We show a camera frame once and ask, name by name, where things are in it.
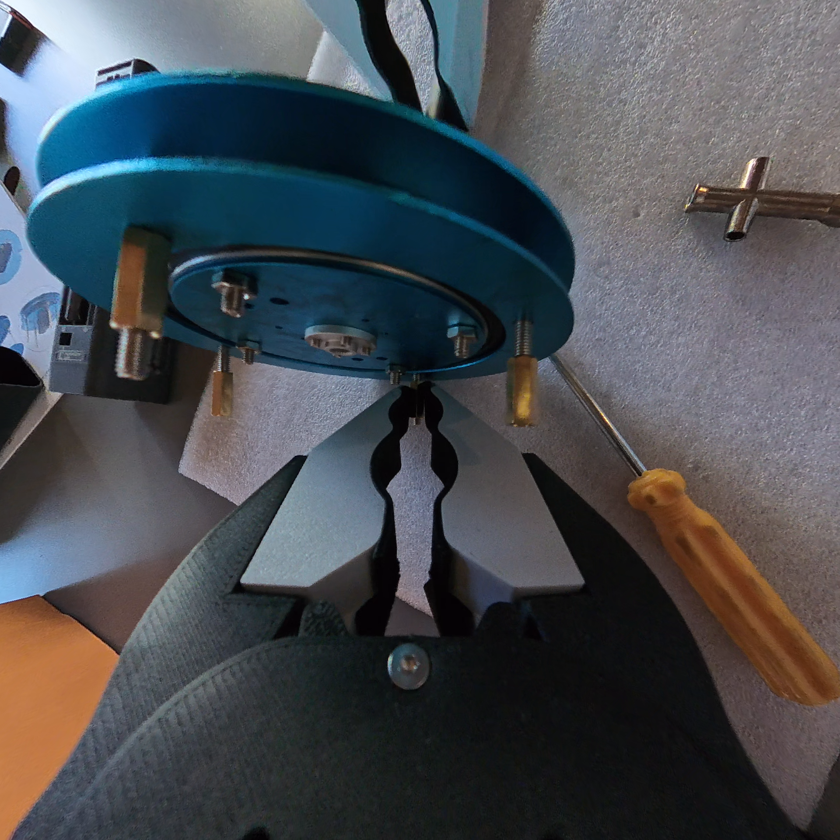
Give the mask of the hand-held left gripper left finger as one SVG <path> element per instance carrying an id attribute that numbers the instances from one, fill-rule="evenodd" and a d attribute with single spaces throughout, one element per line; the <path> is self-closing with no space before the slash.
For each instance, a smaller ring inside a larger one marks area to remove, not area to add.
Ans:
<path id="1" fill-rule="evenodd" d="M 402 467 L 410 417 L 411 390 L 398 386 L 310 452 L 244 589 L 327 601 L 352 632 L 384 634 L 400 579 L 387 487 Z"/>

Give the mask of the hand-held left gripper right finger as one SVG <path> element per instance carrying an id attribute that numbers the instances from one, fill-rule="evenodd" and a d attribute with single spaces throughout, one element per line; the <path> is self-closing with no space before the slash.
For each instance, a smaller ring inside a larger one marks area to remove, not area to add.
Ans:
<path id="1" fill-rule="evenodd" d="M 441 388 L 420 385 L 432 436 L 432 563 L 425 584 L 438 631 L 471 635 L 487 608 L 578 592 L 584 579 L 522 453 Z"/>

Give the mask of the orange cardboard box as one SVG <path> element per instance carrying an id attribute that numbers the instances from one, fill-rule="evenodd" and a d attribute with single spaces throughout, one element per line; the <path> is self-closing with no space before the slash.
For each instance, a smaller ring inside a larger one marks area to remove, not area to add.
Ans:
<path id="1" fill-rule="evenodd" d="M 1 838 L 67 761 L 118 657 L 39 595 L 1 605 Z"/>

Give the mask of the white foam mat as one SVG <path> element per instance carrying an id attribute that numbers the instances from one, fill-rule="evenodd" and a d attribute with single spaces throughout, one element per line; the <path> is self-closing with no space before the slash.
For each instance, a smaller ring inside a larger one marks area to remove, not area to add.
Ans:
<path id="1" fill-rule="evenodd" d="M 838 229 L 684 213 L 699 182 L 838 193 L 838 2 L 490 2 L 475 136 L 530 175 L 574 240 L 563 358 L 648 468 L 689 494 L 838 664 Z M 234 503 L 386 385 L 234 364 L 181 472 Z M 505 377 L 447 391 L 620 531 L 684 613 L 752 761 L 801 826 L 838 753 L 838 702 L 774 696 L 626 501 L 631 475 L 550 360 L 536 428 Z"/>

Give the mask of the large brass hex standoff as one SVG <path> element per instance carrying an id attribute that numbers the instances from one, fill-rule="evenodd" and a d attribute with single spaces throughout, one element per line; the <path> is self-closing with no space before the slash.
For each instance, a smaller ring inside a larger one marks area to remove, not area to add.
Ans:
<path id="1" fill-rule="evenodd" d="M 166 237 L 142 227 L 124 230 L 109 321 L 118 334 L 120 379 L 141 382 L 150 374 L 154 342 L 163 337 L 170 255 Z"/>

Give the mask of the blue double disc turntable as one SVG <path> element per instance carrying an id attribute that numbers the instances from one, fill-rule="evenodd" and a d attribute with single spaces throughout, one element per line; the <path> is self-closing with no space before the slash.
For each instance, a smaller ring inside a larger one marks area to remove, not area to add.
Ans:
<path id="1" fill-rule="evenodd" d="M 123 232 L 171 248 L 169 338 L 384 380 L 504 372 L 515 325 L 571 336 L 574 249 L 513 164 L 408 107 L 285 77 L 151 73 L 57 114 L 27 220 L 44 266 L 111 309 Z"/>

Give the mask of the metal cross wrench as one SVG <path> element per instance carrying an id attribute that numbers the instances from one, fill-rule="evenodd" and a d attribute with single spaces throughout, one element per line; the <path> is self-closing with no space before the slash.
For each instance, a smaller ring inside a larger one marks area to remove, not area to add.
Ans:
<path id="1" fill-rule="evenodd" d="M 770 157 L 754 157 L 746 164 L 738 186 L 697 184 L 685 204 L 685 213 L 726 214 L 723 238 L 729 243 L 743 240 L 756 217 L 808 220 L 839 227 L 838 194 L 768 190 L 765 183 L 769 168 Z"/>

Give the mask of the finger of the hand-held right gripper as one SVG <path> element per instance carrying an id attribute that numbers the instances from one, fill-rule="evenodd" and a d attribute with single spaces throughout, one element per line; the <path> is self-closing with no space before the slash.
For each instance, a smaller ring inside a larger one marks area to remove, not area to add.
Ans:
<path id="1" fill-rule="evenodd" d="M 487 47 L 488 1 L 422 1 L 434 47 L 426 113 L 460 130 L 476 117 Z"/>
<path id="2" fill-rule="evenodd" d="M 307 1 L 323 26 L 307 81 L 420 111 L 412 70 L 396 43 L 385 1 Z"/>

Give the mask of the white blue printed paper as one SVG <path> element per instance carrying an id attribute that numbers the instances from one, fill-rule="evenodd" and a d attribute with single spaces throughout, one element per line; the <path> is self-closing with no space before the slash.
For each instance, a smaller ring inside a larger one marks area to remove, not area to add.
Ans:
<path id="1" fill-rule="evenodd" d="M 47 380 L 63 286 L 35 257 L 15 192 L 19 171 L 1 170 L 1 344 Z"/>

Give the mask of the black screwdriver bit case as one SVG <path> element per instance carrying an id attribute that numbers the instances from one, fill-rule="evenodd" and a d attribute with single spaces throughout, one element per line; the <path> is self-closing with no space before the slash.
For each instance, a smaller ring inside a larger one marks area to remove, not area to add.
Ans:
<path id="1" fill-rule="evenodd" d="M 116 65 L 105 67 L 97 74 L 99 88 L 108 87 L 107 83 L 124 82 L 135 77 L 148 75 L 157 72 L 157 69 L 143 59 L 128 59 Z M 115 85 L 110 85 L 106 93 L 110 96 L 111 88 L 116 90 Z M 81 173 L 90 167 L 124 163 L 127 160 L 137 157 L 137 154 L 128 154 L 124 150 L 119 151 L 120 143 L 124 146 L 132 139 L 131 132 L 123 126 L 124 120 L 117 120 L 118 124 L 111 125 L 109 119 L 105 128 L 96 128 L 92 134 L 93 152 L 86 151 L 87 146 L 82 149 L 82 158 L 87 159 L 93 155 L 93 162 L 81 164 L 71 163 L 68 172 L 61 164 L 61 170 L 54 177 L 50 169 L 53 166 L 51 141 L 53 135 L 58 133 L 61 140 L 65 136 L 64 129 L 58 123 L 50 123 L 42 141 L 42 147 L 49 148 L 44 152 L 38 150 L 38 178 L 42 181 L 41 190 L 35 199 L 35 209 L 30 210 L 27 216 L 27 236 L 29 242 L 35 248 L 38 259 L 48 267 L 66 288 L 62 292 L 62 299 L 59 309 L 56 338 L 51 354 L 49 371 L 49 388 L 54 392 L 65 394 L 76 394 L 83 396 L 105 397 L 118 400 L 140 401 L 148 403 L 167 403 L 170 399 L 172 360 L 169 356 L 169 345 L 167 339 L 162 339 L 157 333 L 162 331 L 162 326 L 153 327 L 150 334 L 148 330 L 140 329 L 138 323 L 130 321 L 129 325 L 117 328 L 110 325 L 111 315 L 108 308 L 100 307 L 95 302 L 90 302 L 87 296 L 75 291 L 65 274 L 69 271 L 73 280 L 78 273 L 75 268 L 66 269 L 53 266 L 55 260 L 52 258 L 52 245 L 49 245 L 48 235 L 66 232 L 65 226 L 68 222 L 64 216 L 56 216 L 54 213 L 43 211 L 43 206 L 49 203 L 49 197 L 57 189 L 57 181 L 66 174 L 71 177 Z M 138 234 L 140 238 L 146 237 L 153 240 L 150 253 L 151 273 L 157 277 L 161 274 L 166 277 L 168 260 L 172 252 L 171 239 L 168 234 L 158 235 L 157 233 Z M 134 271 L 131 266 L 124 279 L 129 284 L 128 291 L 134 289 L 131 283 L 142 280 L 145 266 L 146 245 L 145 239 L 140 242 L 140 268 Z"/>

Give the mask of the dark grey case sleeve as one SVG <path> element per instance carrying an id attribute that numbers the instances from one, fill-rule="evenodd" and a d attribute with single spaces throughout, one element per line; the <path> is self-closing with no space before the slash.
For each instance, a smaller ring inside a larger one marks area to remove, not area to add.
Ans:
<path id="1" fill-rule="evenodd" d="M 23 421 L 44 384 L 18 352 L 1 347 L 1 448 Z"/>

